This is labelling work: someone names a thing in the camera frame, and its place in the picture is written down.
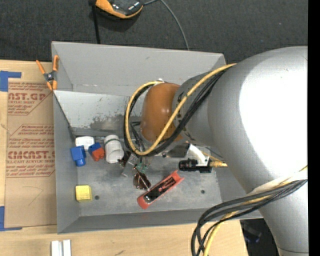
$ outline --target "gray carpet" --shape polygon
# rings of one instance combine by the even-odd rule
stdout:
[[[165,0],[191,51],[223,53],[227,63],[268,50],[308,44],[307,0]],[[98,13],[102,44],[185,50],[179,27],[157,1],[131,20]],[[51,61],[51,41],[95,43],[87,0],[0,1],[0,59]],[[250,256],[275,256],[263,219],[247,222],[262,233]]]

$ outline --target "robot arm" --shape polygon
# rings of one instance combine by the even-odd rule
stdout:
[[[250,57],[218,79],[180,135],[193,144],[216,149],[247,193],[293,174],[308,165],[307,74],[307,47]],[[177,89],[172,111],[167,111],[166,103],[167,116],[175,111],[181,95],[203,76],[193,77]],[[151,104],[155,101],[157,93],[149,99]],[[186,103],[179,112],[182,117],[187,109]],[[154,118],[162,118],[164,124],[167,121],[166,115],[154,114]],[[141,123],[142,130],[148,127],[144,120]],[[174,125],[179,125],[179,116]],[[309,255],[307,198],[308,184],[260,209],[280,256]]]

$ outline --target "white spool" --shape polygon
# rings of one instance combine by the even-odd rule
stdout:
[[[122,149],[119,137],[117,135],[109,135],[104,138],[104,150],[105,150],[105,160],[114,164],[118,162],[118,159],[121,160],[125,152]]]

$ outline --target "orange clamp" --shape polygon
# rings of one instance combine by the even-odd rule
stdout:
[[[58,87],[58,83],[55,80],[54,76],[55,76],[55,72],[58,72],[58,69],[59,69],[59,56],[55,55],[53,57],[52,72],[50,72],[50,73],[45,72],[45,69],[39,60],[36,60],[35,62],[38,65],[41,74],[44,76],[44,79],[46,80],[46,85],[48,86],[50,91],[56,90]]]

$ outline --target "small metal part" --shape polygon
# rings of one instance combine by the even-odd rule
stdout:
[[[141,173],[136,169],[136,174],[133,177],[133,185],[139,190],[149,190],[151,183],[144,173]]]

